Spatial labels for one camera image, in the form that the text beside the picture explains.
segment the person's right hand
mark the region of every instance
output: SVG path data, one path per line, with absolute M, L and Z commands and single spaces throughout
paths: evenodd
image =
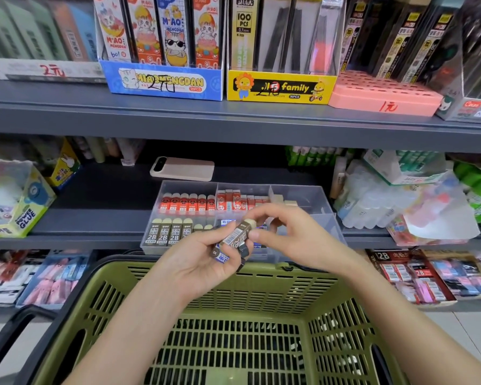
M 261 226 L 269 217 L 274 220 L 268 229 L 251 230 L 249 239 L 282 252 L 300 265 L 343 275 L 359 258 L 300 207 L 266 203 L 251 209 L 244 218 Z M 287 227 L 286 236 L 276 234 L 280 225 Z

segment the basket bottom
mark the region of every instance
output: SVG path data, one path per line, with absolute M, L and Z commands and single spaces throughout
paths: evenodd
M 272 313 L 187 310 L 173 327 L 145 385 L 312 384 L 306 323 Z

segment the tile grout line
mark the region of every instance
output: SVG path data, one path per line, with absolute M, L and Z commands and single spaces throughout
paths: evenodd
M 463 323 L 459 320 L 458 316 L 456 315 L 456 312 L 452 312 L 452 313 L 456 317 L 456 320 L 458 321 L 458 323 L 462 326 L 463 331 L 465 331 L 465 334 L 467 334 L 468 338 L 470 339 L 470 341 L 474 345 L 475 349 L 478 351 L 479 355 L 481 355 L 481 351 L 479 351 L 478 346 L 472 340 L 472 338 L 470 337 L 470 334 L 467 332 L 467 330 L 465 330 L 465 327 L 463 326 Z

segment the sunglasses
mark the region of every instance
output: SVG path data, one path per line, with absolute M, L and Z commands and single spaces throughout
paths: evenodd
M 185 45 L 184 42 L 182 42 L 182 41 L 180 41 L 180 40 L 174 41 L 173 39 L 168 39 L 168 40 L 166 40 L 166 43 L 167 43 L 168 45 L 173 45 L 173 44 L 176 43 L 176 45 L 177 45 L 178 47 L 183 47 L 183 46 Z

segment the clear plastic tray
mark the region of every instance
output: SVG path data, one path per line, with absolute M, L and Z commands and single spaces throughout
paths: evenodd
M 307 211 L 327 232 L 334 236 L 334 238 L 346 243 L 344 237 L 340 232 L 340 227 L 334 217 L 334 213 L 330 204 L 324 194 L 324 190 L 320 186 L 308 185 L 268 185 L 268 184 L 233 184 L 223 182 L 196 182 L 196 181 L 162 181 L 160 191 L 153 206 L 150 220 L 148 222 L 145 234 L 142 238 L 141 248 L 148 255 L 161 255 L 169 246 L 157 246 L 152 243 L 147 243 L 153 238 L 150 237 L 151 222 L 154 219 L 178 218 L 182 220 L 191 218 L 193 224 L 201 224 L 205 227 L 207 224 L 212 226 L 225 223 L 225 220 L 241 220 L 247 211 L 237 210 L 214 210 L 206 212 L 168 212 L 160 211 L 160 203 L 162 196 L 165 193 L 187 193 L 187 194 L 213 194 L 218 195 L 218 190 L 239 189 L 241 194 L 255 195 L 255 196 L 271 196 L 272 194 L 283 195 L 284 200 L 296 201 L 298 206 Z M 278 228 L 279 234 L 286 234 L 286 227 Z M 256 248 L 253 251 L 250 261 L 260 261 L 269 263 L 278 263 L 289 261 L 280 252 L 271 248 Z

